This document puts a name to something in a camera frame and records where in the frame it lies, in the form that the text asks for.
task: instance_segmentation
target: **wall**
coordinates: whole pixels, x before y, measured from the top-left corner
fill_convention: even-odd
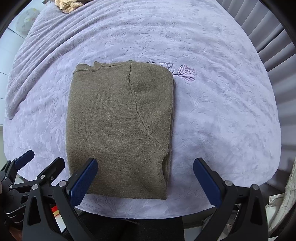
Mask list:
[[[3,131],[0,131],[0,169],[4,166],[6,162],[7,159],[5,157],[3,148]]]
[[[44,9],[47,5],[43,4],[44,0],[32,0],[26,7],[24,7],[24,9],[11,21],[11,23],[9,24],[8,28],[11,29],[12,31],[14,31],[15,33],[17,33],[18,35],[20,35],[23,38],[26,38],[27,33],[26,32],[19,32],[16,30],[16,24],[17,21],[19,20],[19,18],[22,16],[22,14],[30,9],[30,8],[35,8],[38,11],[41,11],[42,9]]]

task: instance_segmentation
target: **white fabric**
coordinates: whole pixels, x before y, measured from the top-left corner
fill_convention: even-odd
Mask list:
[[[210,208],[192,170],[197,157],[236,185],[261,185],[273,176],[281,133],[270,81],[242,28],[212,0],[94,0],[69,14],[49,4],[8,80],[6,157],[35,152],[20,175],[35,179],[62,157],[66,168],[55,183],[69,178],[65,124],[74,69],[128,60],[165,66],[176,82],[168,199],[87,194],[78,208],[116,218],[170,218]]]
[[[265,206],[268,227],[270,227],[277,212],[279,211],[279,207],[281,206],[283,199],[284,199],[283,193],[269,196],[269,203]]]
[[[285,218],[287,213],[291,210],[293,205],[296,202],[296,157],[294,159],[293,169],[289,176],[288,183],[285,188],[285,194],[283,201],[279,207],[278,212],[273,218],[271,224],[268,227],[269,234],[272,234],[273,231],[281,224],[282,220]]]

